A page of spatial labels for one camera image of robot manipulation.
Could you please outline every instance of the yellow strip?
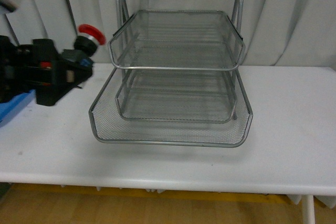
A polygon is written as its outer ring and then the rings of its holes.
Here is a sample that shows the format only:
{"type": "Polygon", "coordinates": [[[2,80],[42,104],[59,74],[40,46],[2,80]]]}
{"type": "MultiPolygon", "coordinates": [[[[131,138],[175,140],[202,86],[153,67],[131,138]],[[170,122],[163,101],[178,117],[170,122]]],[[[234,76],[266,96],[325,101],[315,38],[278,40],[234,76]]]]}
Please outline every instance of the yellow strip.
{"type": "Polygon", "coordinates": [[[102,187],[97,191],[91,186],[66,186],[40,185],[40,184],[14,184],[12,190],[45,191],[50,193],[108,195],[119,197],[142,197],[142,198],[166,198],[166,199],[191,199],[191,200],[214,200],[234,202],[267,202],[291,204],[285,195],[241,194],[241,193],[216,193],[207,191],[175,191],[167,190],[160,194],[149,193],[145,189],[119,189],[102,187]]]}

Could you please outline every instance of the blue object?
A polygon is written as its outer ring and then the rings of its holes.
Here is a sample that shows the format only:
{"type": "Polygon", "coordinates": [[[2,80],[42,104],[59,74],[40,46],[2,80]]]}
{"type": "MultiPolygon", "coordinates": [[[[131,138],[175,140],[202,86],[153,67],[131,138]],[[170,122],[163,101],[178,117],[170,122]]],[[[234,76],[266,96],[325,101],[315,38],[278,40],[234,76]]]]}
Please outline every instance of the blue object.
{"type": "Polygon", "coordinates": [[[9,102],[0,103],[0,127],[8,123],[15,117],[28,103],[35,97],[35,90],[30,93],[19,94],[12,98],[9,102]]]}

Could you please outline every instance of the red knob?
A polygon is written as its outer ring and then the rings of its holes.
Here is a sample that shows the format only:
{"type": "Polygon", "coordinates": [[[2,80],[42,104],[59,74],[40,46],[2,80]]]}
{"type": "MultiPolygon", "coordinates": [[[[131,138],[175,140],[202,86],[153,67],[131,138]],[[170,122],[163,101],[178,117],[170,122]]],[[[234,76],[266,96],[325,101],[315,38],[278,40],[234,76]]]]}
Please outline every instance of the red knob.
{"type": "Polygon", "coordinates": [[[104,45],[106,43],[105,35],[94,26],[88,24],[82,24],[78,27],[78,31],[80,33],[85,33],[94,37],[100,45],[104,45]]]}

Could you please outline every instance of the metal mesh tray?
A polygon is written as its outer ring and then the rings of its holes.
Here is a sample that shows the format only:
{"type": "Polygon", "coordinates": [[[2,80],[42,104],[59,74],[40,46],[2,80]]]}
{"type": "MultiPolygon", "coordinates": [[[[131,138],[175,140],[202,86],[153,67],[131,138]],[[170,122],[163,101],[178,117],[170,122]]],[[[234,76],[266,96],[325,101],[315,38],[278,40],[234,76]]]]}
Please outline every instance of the metal mesh tray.
{"type": "Polygon", "coordinates": [[[122,83],[121,72],[119,69],[113,70],[89,111],[92,131],[99,141],[237,147],[246,139],[253,115],[238,70],[233,74],[237,95],[235,115],[232,120],[224,124],[122,119],[114,101],[122,83]]]}
{"type": "Polygon", "coordinates": [[[109,42],[121,69],[234,70],[243,39],[224,12],[140,10],[109,42]]]}
{"type": "Polygon", "coordinates": [[[226,123],[237,97],[226,71],[129,70],[115,101],[126,120],[226,123]]]}

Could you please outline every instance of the curtain fold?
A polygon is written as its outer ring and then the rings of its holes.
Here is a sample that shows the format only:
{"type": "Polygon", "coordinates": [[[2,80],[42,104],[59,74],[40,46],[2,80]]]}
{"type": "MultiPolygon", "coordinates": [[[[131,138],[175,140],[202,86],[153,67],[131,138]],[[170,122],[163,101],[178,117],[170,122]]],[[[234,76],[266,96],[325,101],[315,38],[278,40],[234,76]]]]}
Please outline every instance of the curtain fold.
{"type": "MultiPolygon", "coordinates": [[[[231,13],[234,0],[127,0],[130,13],[139,8],[218,9],[231,13]]],[[[69,0],[76,26],[87,23],[107,39],[117,30],[115,0],[69,0]]],[[[76,31],[66,0],[23,0],[7,18],[19,43],[50,38],[58,50],[71,48],[76,31]]],[[[245,65],[336,67],[336,0],[244,0],[241,34],[245,65]]],[[[5,17],[0,33],[11,35],[5,17]]],[[[95,62],[110,62],[100,47],[95,62]]]]}

